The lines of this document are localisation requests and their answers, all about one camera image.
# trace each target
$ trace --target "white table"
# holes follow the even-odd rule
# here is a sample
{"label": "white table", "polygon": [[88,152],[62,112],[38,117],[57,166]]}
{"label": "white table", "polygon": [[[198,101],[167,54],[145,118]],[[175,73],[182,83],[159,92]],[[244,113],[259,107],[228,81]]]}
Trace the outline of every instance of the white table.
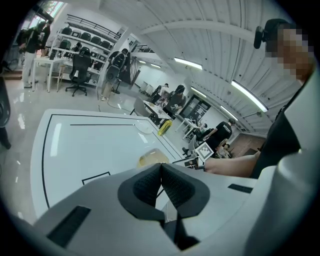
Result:
{"label": "white table", "polygon": [[34,58],[33,60],[33,70],[32,70],[32,91],[35,91],[35,79],[36,79],[36,67],[37,63],[44,63],[44,64],[49,64],[49,78],[46,83],[46,91],[50,93],[50,86],[51,86],[51,78],[52,78],[52,70],[54,68],[54,64],[56,63],[63,63],[64,60],[62,58],[54,58],[54,59],[49,59],[49,57],[40,57],[40,58]]}
{"label": "white table", "polygon": [[[152,128],[145,134],[135,124]],[[31,154],[30,183],[36,216],[63,200],[93,179],[137,167],[138,160],[151,149],[161,150],[169,161],[183,155],[158,128],[142,116],[48,109],[38,126]],[[156,208],[168,202],[165,192]]]}
{"label": "white table", "polygon": [[144,105],[154,114],[156,114],[158,116],[159,119],[171,119],[171,117],[166,113],[164,112],[164,110],[153,104],[152,102],[149,102],[149,101],[146,101],[144,100]]}
{"label": "white table", "polygon": [[187,137],[194,129],[199,129],[199,127],[197,125],[195,125],[193,122],[190,122],[187,118],[185,118],[182,123],[177,127],[177,129],[175,129],[174,131],[177,132],[179,130],[179,128],[186,122],[186,127],[182,130],[184,131],[185,129],[187,129],[188,127],[190,127],[189,131],[187,132],[186,135],[183,136],[182,139],[184,139],[185,137]]}

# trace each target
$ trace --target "yellow object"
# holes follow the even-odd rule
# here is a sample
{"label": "yellow object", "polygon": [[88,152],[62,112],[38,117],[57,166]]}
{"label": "yellow object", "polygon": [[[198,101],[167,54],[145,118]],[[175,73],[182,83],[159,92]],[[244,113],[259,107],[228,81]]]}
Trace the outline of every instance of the yellow object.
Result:
{"label": "yellow object", "polygon": [[136,165],[138,168],[156,164],[156,163],[167,163],[169,164],[169,159],[166,157],[164,153],[158,148],[151,149],[143,156],[139,158],[138,164]]}
{"label": "yellow object", "polygon": [[165,121],[165,123],[162,125],[162,127],[159,129],[158,131],[158,135],[159,136],[163,136],[168,129],[172,126],[172,121],[171,120],[167,120]]}

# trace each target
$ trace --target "white pants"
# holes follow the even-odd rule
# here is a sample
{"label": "white pants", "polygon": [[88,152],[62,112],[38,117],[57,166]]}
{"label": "white pants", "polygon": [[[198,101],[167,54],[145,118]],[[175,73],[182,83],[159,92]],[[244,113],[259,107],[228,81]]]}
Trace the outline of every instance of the white pants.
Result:
{"label": "white pants", "polygon": [[111,93],[111,89],[114,85],[107,81],[105,84],[102,85],[102,89],[101,89],[101,94],[103,97],[105,98],[109,98],[110,93]]}
{"label": "white pants", "polygon": [[24,66],[22,70],[22,81],[24,86],[28,86],[29,81],[29,72],[31,71],[32,76],[32,70],[34,67],[34,58],[37,56],[36,53],[30,53],[25,52],[24,53]]}

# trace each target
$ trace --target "yellow bottle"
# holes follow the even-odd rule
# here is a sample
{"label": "yellow bottle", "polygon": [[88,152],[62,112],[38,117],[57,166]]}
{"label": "yellow bottle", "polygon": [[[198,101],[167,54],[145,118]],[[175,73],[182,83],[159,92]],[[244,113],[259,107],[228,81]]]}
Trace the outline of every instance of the yellow bottle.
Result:
{"label": "yellow bottle", "polygon": [[171,120],[165,121],[165,123],[164,123],[164,124],[162,125],[162,127],[159,129],[158,135],[159,135],[159,136],[164,135],[171,126],[172,126],[172,121],[171,121]]}

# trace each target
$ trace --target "window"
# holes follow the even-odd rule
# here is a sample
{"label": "window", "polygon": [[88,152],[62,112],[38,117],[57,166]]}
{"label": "window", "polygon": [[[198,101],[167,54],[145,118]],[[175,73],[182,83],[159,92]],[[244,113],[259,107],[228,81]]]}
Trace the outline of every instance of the window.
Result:
{"label": "window", "polygon": [[[58,1],[47,1],[41,5],[41,8],[54,18],[63,4],[63,2]],[[38,25],[39,22],[43,21],[45,21],[43,18],[35,15],[27,27],[33,28]],[[25,25],[27,25],[27,22],[28,21],[26,20],[22,27],[25,27]]]}

